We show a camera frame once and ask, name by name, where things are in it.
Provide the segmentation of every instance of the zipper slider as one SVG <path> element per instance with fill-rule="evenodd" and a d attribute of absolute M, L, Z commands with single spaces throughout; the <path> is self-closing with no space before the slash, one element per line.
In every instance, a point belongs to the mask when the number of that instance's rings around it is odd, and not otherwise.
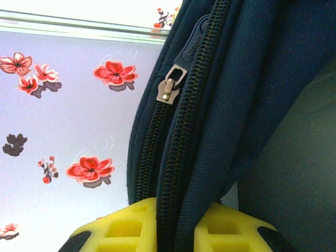
<path fill-rule="evenodd" d="M 196 23 L 186 45 L 175 58 L 173 67 L 167 73 L 165 79 L 159 84 L 157 101 L 172 105 L 175 98 L 179 95 L 179 85 L 191 68 L 208 18 L 209 15 L 205 15 Z"/>

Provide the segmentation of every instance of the metal zipper pull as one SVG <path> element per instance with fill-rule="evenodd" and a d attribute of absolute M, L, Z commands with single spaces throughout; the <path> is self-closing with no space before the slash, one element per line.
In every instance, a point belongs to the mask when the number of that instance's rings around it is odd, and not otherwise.
<path fill-rule="evenodd" d="M 195 25 L 186 45 L 174 60 L 174 65 L 167 73 L 165 79 L 159 84 L 159 92 L 157 100 L 166 104 L 172 105 L 175 98 L 180 93 L 179 85 L 184 77 L 188 74 L 191 68 L 193 60 L 196 55 L 196 51 L 203 36 L 203 32 L 207 25 L 209 15 L 203 16 Z M 177 80 L 172 78 L 173 75 L 179 73 Z"/>

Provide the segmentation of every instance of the rubber zipper tab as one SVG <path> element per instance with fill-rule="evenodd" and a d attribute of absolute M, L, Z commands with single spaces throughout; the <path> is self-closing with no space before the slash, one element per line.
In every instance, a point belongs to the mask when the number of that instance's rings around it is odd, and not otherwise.
<path fill-rule="evenodd" d="M 174 60 L 174 65 L 158 86 L 157 100 L 169 105 L 174 103 L 175 98 L 180 93 L 182 80 L 188 74 L 194 61 L 196 51 L 203 37 L 203 32 L 207 25 L 209 15 L 205 15 L 196 23 L 187 43 Z"/>

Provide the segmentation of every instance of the zipper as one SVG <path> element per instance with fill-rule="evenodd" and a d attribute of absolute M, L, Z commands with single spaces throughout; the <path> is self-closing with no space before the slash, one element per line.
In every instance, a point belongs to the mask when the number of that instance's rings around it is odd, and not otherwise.
<path fill-rule="evenodd" d="M 152 183 L 154 161 L 166 118 L 171 110 L 171 105 L 180 93 L 180 87 L 184 84 L 185 77 L 194 61 L 197 48 L 207 25 L 208 16 L 203 16 L 196 23 L 187 43 L 175 58 L 173 67 L 158 86 L 157 103 L 143 145 L 139 165 L 135 195 L 136 202 L 151 197 L 152 187 L 156 187 Z"/>
<path fill-rule="evenodd" d="M 178 218 L 185 193 L 183 191 L 183 178 L 190 175 L 185 174 L 190 144 L 205 84 L 229 6 L 230 0 L 216 0 L 190 68 L 188 81 L 184 86 L 184 96 L 177 112 L 177 120 L 167 157 L 162 194 L 157 197 L 156 203 L 158 252 L 172 252 L 174 250 Z"/>

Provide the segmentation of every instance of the gray wall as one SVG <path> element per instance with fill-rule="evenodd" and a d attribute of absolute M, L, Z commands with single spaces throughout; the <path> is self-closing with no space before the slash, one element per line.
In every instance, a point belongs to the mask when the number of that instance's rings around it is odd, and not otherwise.
<path fill-rule="evenodd" d="M 336 60 L 302 92 L 238 183 L 239 209 L 299 251 L 336 251 Z"/>

